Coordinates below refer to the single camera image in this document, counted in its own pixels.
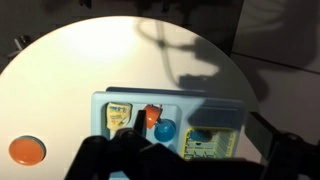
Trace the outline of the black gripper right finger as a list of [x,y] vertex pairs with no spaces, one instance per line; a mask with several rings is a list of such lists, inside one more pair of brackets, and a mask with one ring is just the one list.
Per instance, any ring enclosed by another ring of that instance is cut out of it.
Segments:
[[320,146],[300,136],[277,130],[257,112],[250,112],[245,135],[267,164],[259,180],[320,180]]

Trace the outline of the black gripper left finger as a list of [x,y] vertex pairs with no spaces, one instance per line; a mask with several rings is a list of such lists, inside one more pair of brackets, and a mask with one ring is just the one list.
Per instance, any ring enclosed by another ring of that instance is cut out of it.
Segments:
[[132,128],[115,137],[89,136],[81,144],[64,180],[109,180],[122,171],[130,180],[176,177],[186,162],[164,145],[146,139],[146,111],[139,110]]

